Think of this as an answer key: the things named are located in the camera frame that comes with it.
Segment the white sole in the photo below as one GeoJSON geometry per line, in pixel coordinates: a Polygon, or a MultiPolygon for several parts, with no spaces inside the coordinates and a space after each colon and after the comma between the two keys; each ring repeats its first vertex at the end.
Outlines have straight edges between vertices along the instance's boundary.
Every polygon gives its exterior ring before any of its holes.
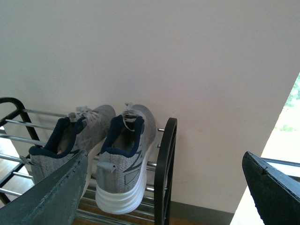
{"type": "Polygon", "coordinates": [[[112,194],[101,189],[98,184],[96,185],[96,203],[97,206],[104,212],[112,214],[125,214],[135,210],[141,203],[147,181],[147,162],[158,146],[158,131],[156,130],[156,135],[146,151],[145,157],[142,162],[140,176],[136,185],[128,192],[112,194]]]}
{"type": "Polygon", "coordinates": [[[96,144],[91,150],[90,152],[88,153],[88,158],[89,158],[89,161],[88,161],[88,171],[87,171],[87,174],[86,174],[86,179],[85,179],[85,185],[84,185],[84,189],[83,189],[83,193],[82,193],[82,196],[84,195],[86,189],[88,188],[89,184],[90,184],[90,178],[91,178],[91,174],[92,174],[92,164],[93,164],[93,160],[95,158],[95,156],[97,154],[100,153],[101,151],[101,148],[102,148],[102,145],[104,143],[104,140],[103,139],[102,141],[100,141],[98,144],[96,144]]]}

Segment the baseboard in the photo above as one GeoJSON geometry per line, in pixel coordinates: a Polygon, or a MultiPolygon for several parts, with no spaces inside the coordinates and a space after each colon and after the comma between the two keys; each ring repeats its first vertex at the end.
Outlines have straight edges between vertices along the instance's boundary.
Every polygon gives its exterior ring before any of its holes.
{"type": "Polygon", "coordinates": [[[171,217],[182,218],[207,225],[229,225],[233,213],[207,209],[199,206],[171,202],[171,217]]]}

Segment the shoe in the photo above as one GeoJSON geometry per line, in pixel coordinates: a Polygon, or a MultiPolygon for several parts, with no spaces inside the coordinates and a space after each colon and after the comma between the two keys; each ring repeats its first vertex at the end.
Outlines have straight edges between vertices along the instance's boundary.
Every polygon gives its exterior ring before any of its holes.
{"type": "Polygon", "coordinates": [[[89,167],[85,192],[90,182],[93,158],[100,152],[101,141],[107,136],[110,121],[116,114],[110,105],[102,105],[94,110],[78,107],[76,111],[57,121],[43,148],[34,146],[29,149],[31,161],[22,157],[25,163],[31,165],[35,184],[56,171],[76,153],[86,150],[89,167]]]}
{"type": "Polygon", "coordinates": [[[112,119],[96,173],[96,203],[102,211],[124,214],[139,206],[146,187],[146,165],[157,145],[155,120],[145,106],[127,104],[112,119]]]}

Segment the window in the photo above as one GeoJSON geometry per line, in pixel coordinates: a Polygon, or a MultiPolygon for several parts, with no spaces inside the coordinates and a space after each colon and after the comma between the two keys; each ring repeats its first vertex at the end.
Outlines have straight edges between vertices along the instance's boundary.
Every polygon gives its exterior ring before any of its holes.
{"type": "MultiPolygon", "coordinates": [[[[262,152],[262,159],[292,178],[300,178],[300,74],[262,152]]],[[[247,188],[230,225],[263,225],[247,188]]]]}

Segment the shoelace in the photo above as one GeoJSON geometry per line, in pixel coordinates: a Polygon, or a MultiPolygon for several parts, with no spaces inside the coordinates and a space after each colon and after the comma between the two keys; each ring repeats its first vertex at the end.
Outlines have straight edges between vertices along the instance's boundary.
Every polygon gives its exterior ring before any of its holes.
{"type": "Polygon", "coordinates": [[[122,116],[123,116],[123,123],[124,123],[124,126],[134,132],[135,130],[134,129],[130,129],[126,122],[129,122],[129,123],[133,123],[137,117],[139,116],[142,116],[144,119],[146,118],[145,115],[141,112],[141,111],[138,111],[138,110],[135,110],[135,109],[132,109],[132,103],[125,103],[126,105],[126,109],[124,110],[124,112],[122,113],[122,116]]]}
{"type": "Polygon", "coordinates": [[[92,111],[91,109],[89,109],[87,106],[81,106],[81,107],[77,107],[76,108],[76,113],[71,112],[69,114],[69,118],[72,120],[72,122],[76,122],[77,120],[79,120],[81,117],[86,117],[86,118],[93,118],[94,120],[99,118],[99,115],[92,111]]]}

